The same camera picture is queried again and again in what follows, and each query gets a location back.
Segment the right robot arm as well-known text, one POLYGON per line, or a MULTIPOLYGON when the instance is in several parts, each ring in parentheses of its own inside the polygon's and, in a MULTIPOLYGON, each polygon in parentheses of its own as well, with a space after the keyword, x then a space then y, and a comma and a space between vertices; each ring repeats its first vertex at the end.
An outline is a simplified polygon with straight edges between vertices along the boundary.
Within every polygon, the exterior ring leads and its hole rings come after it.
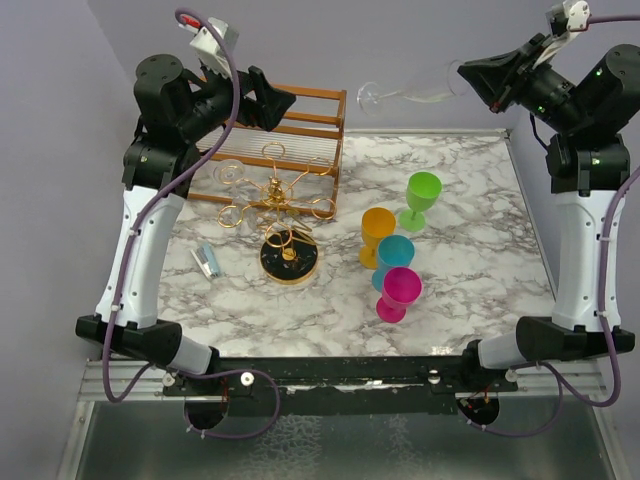
POLYGON ((620 131, 639 111, 639 49, 612 47, 574 85, 545 59, 550 45, 550 37, 537 34, 516 50, 458 68, 492 112, 518 104, 554 130, 546 165, 561 230, 551 315, 524 316, 514 332, 470 343, 477 357, 460 365, 459 378, 472 391, 491 384, 495 370, 635 347, 634 334, 620 326, 615 258, 631 166, 620 131))

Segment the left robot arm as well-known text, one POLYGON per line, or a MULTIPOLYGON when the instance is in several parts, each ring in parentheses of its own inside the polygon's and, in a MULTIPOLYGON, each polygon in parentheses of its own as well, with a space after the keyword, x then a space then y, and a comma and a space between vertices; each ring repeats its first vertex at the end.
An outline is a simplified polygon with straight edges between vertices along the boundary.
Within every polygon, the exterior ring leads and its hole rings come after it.
POLYGON ((206 395, 220 385, 218 351, 160 319, 157 307, 171 232, 201 158, 197 143, 235 121, 271 131, 296 97, 272 86, 255 66, 240 73, 238 98, 231 79, 207 66, 201 70, 196 75, 169 54, 152 55, 136 68, 140 117, 124 154, 123 224, 114 264, 94 313, 77 319, 75 333, 109 352, 185 371, 189 386, 206 395))

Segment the clear wine glass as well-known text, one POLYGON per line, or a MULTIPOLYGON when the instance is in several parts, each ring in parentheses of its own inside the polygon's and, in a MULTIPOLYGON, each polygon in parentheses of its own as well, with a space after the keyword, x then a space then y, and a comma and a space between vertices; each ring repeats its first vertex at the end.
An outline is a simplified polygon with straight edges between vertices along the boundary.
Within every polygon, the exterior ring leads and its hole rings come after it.
POLYGON ((366 115, 377 115, 386 103, 402 99, 413 103, 440 103, 466 94, 469 84, 458 73, 462 65, 453 60, 440 67, 427 67, 410 76, 403 86, 385 90, 376 82, 367 82, 360 87, 356 100, 366 115))
POLYGON ((264 204, 267 182, 259 183, 245 175, 245 166, 236 159, 222 160, 214 168, 212 178, 230 194, 231 203, 223 206, 217 222, 225 229, 246 224, 262 234, 267 232, 270 208, 264 204))

